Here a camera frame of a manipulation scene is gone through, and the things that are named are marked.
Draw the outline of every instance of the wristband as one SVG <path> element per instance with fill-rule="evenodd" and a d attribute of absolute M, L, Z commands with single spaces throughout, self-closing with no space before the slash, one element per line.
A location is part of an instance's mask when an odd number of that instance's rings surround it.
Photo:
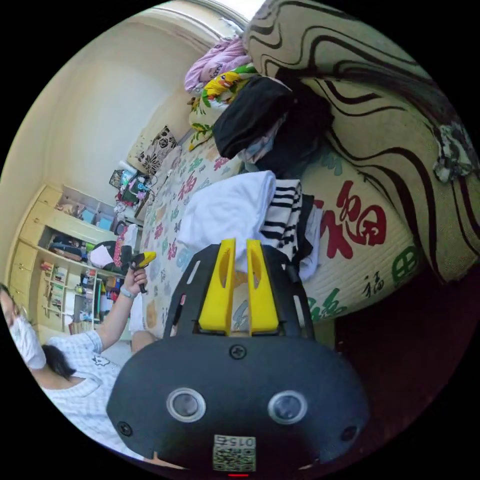
<path fill-rule="evenodd" d="M 128 299 L 134 299 L 136 297 L 136 295 L 130 293 L 124 286 L 120 289 L 120 293 Z"/>

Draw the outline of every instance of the screw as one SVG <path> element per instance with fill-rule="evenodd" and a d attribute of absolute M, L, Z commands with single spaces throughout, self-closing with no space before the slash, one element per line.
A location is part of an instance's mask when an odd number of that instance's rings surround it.
<path fill-rule="evenodd" d="M 129 437 L 132 434 L 132 427 L 128 423 L 119 421 L 117 426 L 120 430 L 120 433 L 125 437 Z"/>
<path fill-rule="evenodd" d="M 247 349 L 242 345 L 232 345 L 230 347 L 230 356 L 235 360 L 244 359 L 247 356 Z"/>
<path fill-rule="evenodd" d="M 357 435 L 358 428 L 354 425 L 348 426 L 340 435 L 342 442 L 351 442 Z"/>

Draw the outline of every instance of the black hair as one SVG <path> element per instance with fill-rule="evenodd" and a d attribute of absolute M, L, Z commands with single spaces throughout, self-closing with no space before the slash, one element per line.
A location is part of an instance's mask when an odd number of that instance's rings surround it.
<path fill-rule="evenodd" d="M 9 289 L 1 282 L 0 292 L 5 292 L 9 296 L 11 301 L 15 303 L 15 300 L 12 297 Z M 68 364 L 63 352 L 59 350 L 56 346 L 42 345 L 41 348 L 43 350 L 43 353 L 45 354 L 46 364 L 57 375 L 60 375 L 61 377 L 68 380 L 76 372 L 76 370 L 71 368 Z"/>

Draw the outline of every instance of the woman's arm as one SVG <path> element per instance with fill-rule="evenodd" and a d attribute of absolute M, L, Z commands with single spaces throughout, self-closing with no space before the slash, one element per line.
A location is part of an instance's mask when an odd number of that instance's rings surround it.
<path fill-rule="evenodd" d="M 118 295 L 116 302 L 105 320 L 96 329 L 96 332 L 101 339 L 103 350 L 108 349 L 120 340 L 120 337 L 127 326 L 130 310 L 134 303 L 134 297 L 140 293 L 141 284 L 147 284 L 145 270 L 140 269 L 133 271 L 129 268 L 122 288 L 125 288 L 125 290 L 132 295 L 132 298 L 129 298 L 120 292 L 120 295 Z"/>

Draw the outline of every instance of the face mask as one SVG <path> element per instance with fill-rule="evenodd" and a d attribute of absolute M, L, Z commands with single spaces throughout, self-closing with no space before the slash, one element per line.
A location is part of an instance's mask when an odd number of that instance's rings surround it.
<path fill-rule="evenodd" d="M 38 370 L 46 365 L 47 359 L 35 330 L 24 316 L 14 320 L 10 327 L 10 334 L 23 361 L 30 369 Z"/>

